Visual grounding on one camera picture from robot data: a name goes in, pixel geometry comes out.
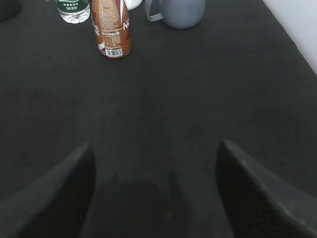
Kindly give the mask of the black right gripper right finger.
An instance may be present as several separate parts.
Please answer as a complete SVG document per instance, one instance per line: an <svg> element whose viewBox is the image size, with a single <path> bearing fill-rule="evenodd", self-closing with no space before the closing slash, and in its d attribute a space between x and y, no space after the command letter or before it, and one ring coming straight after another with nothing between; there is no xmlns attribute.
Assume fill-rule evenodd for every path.
<svg viewBox="0 0 317 238"><path fill-rule="evenodd" d="M215 180L235 238L315 238L317 199L231 141L217 149Z"/></svg>

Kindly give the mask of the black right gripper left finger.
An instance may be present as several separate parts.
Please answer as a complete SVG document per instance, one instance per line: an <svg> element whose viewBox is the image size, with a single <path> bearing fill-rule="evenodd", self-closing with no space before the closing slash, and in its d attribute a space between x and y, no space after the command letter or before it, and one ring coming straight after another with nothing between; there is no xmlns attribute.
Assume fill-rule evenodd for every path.
<svg viewBox="0 0 317 238"><path fill-rule="evenodd" d="M86 143L0 203L2 238L80 237L96 187L96 161Z"/></svg>

